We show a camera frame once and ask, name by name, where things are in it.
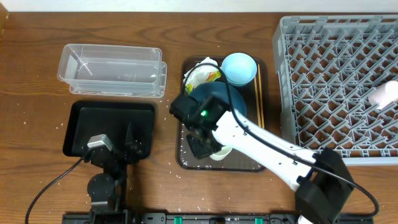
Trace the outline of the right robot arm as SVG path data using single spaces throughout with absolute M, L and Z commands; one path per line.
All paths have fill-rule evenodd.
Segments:
M 293 145 L 260 128 L 215 97 L 199 103 L 178 95 L 169 112 L 188 129 L 196 159 L 231 147 L 260 163 L 295 192 L 299 223 L 334 223 L 353 191 L 353 179 L 332 149 L 317 153 Z

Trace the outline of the dark blue plate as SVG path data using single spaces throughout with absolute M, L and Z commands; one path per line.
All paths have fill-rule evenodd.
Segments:
M 231 85 L 229 86 L 229 92 L 234 109 L 238 110 L 243 116 L 246 116 L 246 103 L 240 92 Z M 209 82 L 198 85 L 190 92 L 189 96 L 200 103 L 213 96 L 229 104 L 226 85 L 223 82 Z

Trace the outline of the light blue bowl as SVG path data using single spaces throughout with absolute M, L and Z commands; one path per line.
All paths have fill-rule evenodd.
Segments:
M 233 86 L 244 86 L 250 83 L 257 74 L 257 65 L 248 54 L 233 53 L 228 55 L 221 64 L 228 83 Z

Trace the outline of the pink cup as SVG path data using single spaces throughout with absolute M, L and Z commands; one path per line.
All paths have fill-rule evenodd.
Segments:
M 376 90 L 368 97 L 371 105 L 377 105 L 378 110 L 397 101 L 398 98 L 397 81 L 391 80 L 378 86 Z

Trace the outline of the wooden chopstick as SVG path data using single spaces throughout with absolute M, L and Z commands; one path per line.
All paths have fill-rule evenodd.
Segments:
M 257 65 L 257 77 L 259 80 L 259 106 L 260 106 L 260 113 L 261 113 L 261 121 L 262 121 L 262 129 L 265 129 L 265 121 L 264 121 L 264 107 L 263 107 L 263 97 L 262 97 L 262 80 L 261 80 L 261 67 Z
M 256 96 L 257 121 L 258 121 L 258 125 L 260 127 L 262 127 L 262 119 L 261 119 L 261 113 L 260 113 L 260 104 L 259 104 L 256 76 L 254 77 L 254 91 L 255 91 L 255 96 Z

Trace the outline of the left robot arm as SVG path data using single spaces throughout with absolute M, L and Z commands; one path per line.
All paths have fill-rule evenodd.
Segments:
M 127 166 L 139 161 L 141 141 L 128 124 L 121 147 L 116 147 L 106 134 L 90 137 L 83 160 L 102 168 L 90 179 L 87 192 L 91 198 L 88 223 L 134 223 L 132 212 L 123 207 Z

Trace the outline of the white green cup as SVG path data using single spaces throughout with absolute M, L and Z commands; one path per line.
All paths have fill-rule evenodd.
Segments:
M 223 146 L 220 151 L 213 153 L 210 155 L 210 158 L 213 159 L 214 161 L 221 161 L 223 160 L 231 151 L 233 148 L 231 146 Z

